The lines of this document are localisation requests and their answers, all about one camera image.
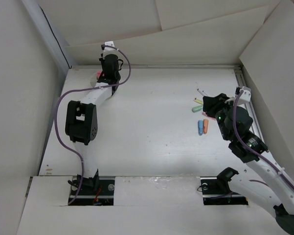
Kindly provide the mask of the white round divided container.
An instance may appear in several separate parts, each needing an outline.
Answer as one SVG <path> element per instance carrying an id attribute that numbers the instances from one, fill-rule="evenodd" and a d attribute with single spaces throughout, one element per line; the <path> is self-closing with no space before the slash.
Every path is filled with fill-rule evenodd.
<path id="1" fill-rule="evenodd" d="M 99 77 L 99 75 L 98 75 L 97 72 L 95 72 L 95 73 L 91 76 L 91 78 L 90 78 L 90 85 L 91 85 L 91 87 L 95 87 L 95 86 L 96 86 L 96 83 L 97 83 L 97 81 L 98 81 L 98 77 Z"/>

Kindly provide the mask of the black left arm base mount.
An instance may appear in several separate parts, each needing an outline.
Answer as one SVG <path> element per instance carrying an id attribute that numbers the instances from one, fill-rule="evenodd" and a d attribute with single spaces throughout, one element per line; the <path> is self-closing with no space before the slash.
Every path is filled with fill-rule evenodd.
<path id="1" fill-rule="evenodd" d="M 113 206 L 115 177 L 100 177 L 97 170 L 93 177 L 83 178 L 81 188 L 77 192 L 80 180 L 81 175 L 68 180 L 69 206 Z"/>

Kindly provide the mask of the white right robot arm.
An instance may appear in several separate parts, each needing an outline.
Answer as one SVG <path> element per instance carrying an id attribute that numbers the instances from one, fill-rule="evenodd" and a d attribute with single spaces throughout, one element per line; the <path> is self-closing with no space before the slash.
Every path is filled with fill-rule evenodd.
<path id="1" fill-rule="evenodd" d="M 265 186 L 253 186 L 237 170 L 227 167 L 216 177 L 216 187 L 223 193 L 238 193 L 266 210 L 279 227 L 294 235 L 294 181 L 273 159 L 266 157 L 265 143 L 250 131 L 252 117 L 238 106 L 241 94 L 229 98 L 225 94 L 203 97 L 203 111 L 216 119 L 222 138 L 239 160 L 264 181 Z"/>

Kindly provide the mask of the pink highlighter marker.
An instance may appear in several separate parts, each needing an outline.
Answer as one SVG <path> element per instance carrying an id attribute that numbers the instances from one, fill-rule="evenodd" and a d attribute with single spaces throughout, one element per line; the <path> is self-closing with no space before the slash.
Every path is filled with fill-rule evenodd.
<path id="1" fill-rule="evenodd" d="M 210 116 L 208 116 L 205 112 L 202 112 L 202 115 L 203 115 L 204 117 L 206 117 L 206 118 L 211 119 L 211 120 L 216 120 L 214 117 L 210 117 Z"/>

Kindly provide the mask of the orange highlighter marker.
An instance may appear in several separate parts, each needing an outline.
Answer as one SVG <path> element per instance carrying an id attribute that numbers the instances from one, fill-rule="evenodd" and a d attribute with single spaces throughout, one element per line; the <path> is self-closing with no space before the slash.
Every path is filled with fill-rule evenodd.
<path id="1" fill-rule="evenodd" d="M 203 120 L 203 133 L 207 134 L 208 132 L 208 125 L 209 125 L 209 120 L 208 119 L 204 119 Z"/>

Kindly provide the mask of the yellow red felt pen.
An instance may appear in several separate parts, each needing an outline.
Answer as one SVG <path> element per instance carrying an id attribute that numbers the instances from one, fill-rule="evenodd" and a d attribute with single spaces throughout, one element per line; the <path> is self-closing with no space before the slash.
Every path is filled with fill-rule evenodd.
<path id="1" fill-rule="evenodd" d="M 193 101 L 196 102 L 196 103 L 199 103 L 199 104 L 203 105 L 203 101 L 201 101 L 201 100 L 199 100 L 199 99 L 196 99 L 196 98 L 195 98 Z"/>

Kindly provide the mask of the blue highlighter marker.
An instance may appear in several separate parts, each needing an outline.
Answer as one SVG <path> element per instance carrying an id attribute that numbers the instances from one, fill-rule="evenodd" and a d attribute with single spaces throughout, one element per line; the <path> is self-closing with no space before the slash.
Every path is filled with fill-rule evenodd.
<path id="1" fill-rule="evenodd" d="M 204 134 L 204 121 L 199 120 L 198 121 L 198 134 L 202 136 Z"/>

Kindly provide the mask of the green highlighter marker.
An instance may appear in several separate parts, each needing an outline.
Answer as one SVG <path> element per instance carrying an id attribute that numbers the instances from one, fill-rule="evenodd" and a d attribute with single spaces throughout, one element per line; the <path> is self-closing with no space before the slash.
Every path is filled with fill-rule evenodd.
<path id="1" fill-rule="evenodd" d="M 199 106 L 193 107 L 192 112 L 196 113 L 196 112 L 201 111 L 202 109 L 203 109 L 203 105 L 199 105 Z"/>

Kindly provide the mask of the pink capped glue bottle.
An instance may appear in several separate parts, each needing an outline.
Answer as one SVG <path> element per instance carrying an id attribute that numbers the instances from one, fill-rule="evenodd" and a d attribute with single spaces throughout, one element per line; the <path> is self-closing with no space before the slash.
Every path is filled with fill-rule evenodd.
<path id="1" fill-rule="evenodd" d="M 98 72 L 96 73 L 96 79 L 97 79 L 97 80 L 99 79 L 101 73 L 102 73 L 102 71 L 98 71 Z"/>

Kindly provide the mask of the aluminium rail right edge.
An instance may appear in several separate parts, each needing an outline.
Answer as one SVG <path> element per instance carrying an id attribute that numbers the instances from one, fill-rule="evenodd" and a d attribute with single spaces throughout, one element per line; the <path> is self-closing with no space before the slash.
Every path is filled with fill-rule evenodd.
<path id="1" fill-rule="evenodd" d="M 246 84 L 246 81 L 244 78 L 243 71 L 240 66 L 234 67 L 234 74 L 235 74 L 238 86 L 239 87 L 242 87 L 242 86 L 246 87 L 247 84 Z M 253 124 L 250 128 L 251 132 L 253 134 L 255 134 L 256 136 L 258 136 L 264 142 L 264 138 L 263 138 L 263 135 L 262 135 L 262 132 L 261 132 L 261 129 L 260 129 L 252 102 L 250 101 L 249 103 L 244 104 L 243 107 L 246 108 L 246 110 L 248 111 L 248 114 L 253 119 Z"/>

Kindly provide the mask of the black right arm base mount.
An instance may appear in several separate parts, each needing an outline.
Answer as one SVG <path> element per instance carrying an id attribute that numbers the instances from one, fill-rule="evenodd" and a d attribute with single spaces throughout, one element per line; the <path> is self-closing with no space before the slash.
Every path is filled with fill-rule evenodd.
<path id="1" fill-rule="evenodd" d="M 198 192 L 202 193 L 205 206 L 248 205 L 246 197 L 230 190 L 228 183 L 239 172 L 227 167 L 217 176 L 201 176 Z"/>

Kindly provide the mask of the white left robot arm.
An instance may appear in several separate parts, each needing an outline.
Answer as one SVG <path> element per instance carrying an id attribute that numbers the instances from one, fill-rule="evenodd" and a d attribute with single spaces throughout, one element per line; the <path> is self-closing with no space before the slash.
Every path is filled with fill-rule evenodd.
<path id="1" fill-rule="evenodd" d="M 89 93 L 78 101 L 71 100 L 67 106 L 65 134 L 71 142 L 88 145 L 98 132 L 97 108 L 117 91 L 123 60 L 116 54 L 102 56 L 102 71 L 94 87 L 85 89 Z"/>

